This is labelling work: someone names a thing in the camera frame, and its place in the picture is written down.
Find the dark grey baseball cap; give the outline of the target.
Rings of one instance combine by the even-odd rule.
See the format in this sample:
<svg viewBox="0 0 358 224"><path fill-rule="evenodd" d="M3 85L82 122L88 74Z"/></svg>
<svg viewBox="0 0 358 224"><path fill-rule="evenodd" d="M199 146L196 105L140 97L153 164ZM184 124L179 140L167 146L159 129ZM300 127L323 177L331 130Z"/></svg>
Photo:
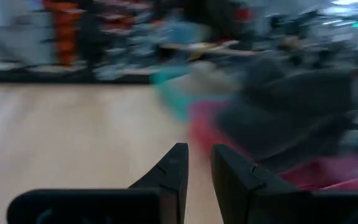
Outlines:
<svg viewBox="0 0 358 224"><path fill-rule="evenodd" d="M248 64L243 86L216 118L219 129L271 171L339 152L350 123L350 68L291 70L278 60Z"/></svg>

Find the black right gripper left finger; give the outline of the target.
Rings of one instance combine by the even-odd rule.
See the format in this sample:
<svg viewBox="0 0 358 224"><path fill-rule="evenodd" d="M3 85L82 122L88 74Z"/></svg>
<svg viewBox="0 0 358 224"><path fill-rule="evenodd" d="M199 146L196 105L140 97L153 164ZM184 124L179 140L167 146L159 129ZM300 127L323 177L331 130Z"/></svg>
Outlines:
<svg viewBox="0 0 358 224"><path fill-rule="evenodd" d="M188 145L176 143L126 189L35 189L18 195L7 224L184 224Z"/></svg>

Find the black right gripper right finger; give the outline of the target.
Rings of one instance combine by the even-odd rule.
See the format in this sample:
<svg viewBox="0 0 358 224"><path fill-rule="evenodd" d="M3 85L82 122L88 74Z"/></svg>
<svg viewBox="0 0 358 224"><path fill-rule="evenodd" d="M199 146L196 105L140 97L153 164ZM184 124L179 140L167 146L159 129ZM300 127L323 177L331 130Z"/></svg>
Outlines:
<svg viewBox="0 0 358 224"><path fill-rule="evenodd" d="M358 224L358 190L301 190L223 144L211 173L224 224Z"/></svg>

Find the orange post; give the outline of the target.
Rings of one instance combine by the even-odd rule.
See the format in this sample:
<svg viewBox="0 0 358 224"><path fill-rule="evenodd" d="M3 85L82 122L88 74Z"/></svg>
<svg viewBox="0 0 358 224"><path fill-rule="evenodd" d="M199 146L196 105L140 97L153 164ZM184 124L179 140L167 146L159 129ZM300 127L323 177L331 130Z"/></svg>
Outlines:
<svg viewBox="0 0 358 224"><path fill-rule="evenodd" d="M76 59L75 22L81 15L70 12L78 9L75 0L42 0L46 10L52 13L57 58L60 64L70 67Z"/></svg>

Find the teal plastic bin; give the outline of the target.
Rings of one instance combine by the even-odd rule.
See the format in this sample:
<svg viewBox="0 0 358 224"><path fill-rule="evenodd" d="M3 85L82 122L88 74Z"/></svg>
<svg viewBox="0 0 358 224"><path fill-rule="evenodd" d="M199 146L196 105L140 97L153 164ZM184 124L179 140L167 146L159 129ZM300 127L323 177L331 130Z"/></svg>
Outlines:
<svg viewBox="0 0 358 224"><path fill-rule="evenodd" d="M186 95L183 90L172 87L168 82L174 78L184 77L188 73L187 66L179 66L162 67L150 75L150 82L155 85L163 104L180 121L188 121L190 104L200 100L201 97Z"/></svg>

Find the red plastic bin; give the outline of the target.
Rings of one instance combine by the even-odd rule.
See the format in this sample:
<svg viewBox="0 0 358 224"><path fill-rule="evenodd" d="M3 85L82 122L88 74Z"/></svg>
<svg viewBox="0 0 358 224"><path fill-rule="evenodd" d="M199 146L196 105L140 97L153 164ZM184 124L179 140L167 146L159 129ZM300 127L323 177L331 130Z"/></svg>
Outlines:
<svg viewBox="0 0 358 224"><path fill-rule="evenodd" d="M225 144L243 155L246 151L233 143L214 124L214 116L225 107L224 101L197 101L191 103L189 137L209 157L215 144ZM301 189L358 189L358 156L346 154L318 157L291 168L275 170L275 174Z"/></svg>

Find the black aluminium table frame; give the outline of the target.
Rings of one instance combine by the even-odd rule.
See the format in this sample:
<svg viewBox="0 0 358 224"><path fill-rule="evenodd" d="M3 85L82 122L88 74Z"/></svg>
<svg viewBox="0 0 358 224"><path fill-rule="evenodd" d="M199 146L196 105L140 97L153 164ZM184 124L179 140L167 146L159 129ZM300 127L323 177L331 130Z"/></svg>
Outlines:
<svg viewBox="0 0 358 224"><path fill-rule="evenodd" d="M112 80L98 80L85 70L77 72L29 72L24 70L0 70L0 83L37 83L37 84L120 84L149 85L150 75L121 75Z"/></svg>

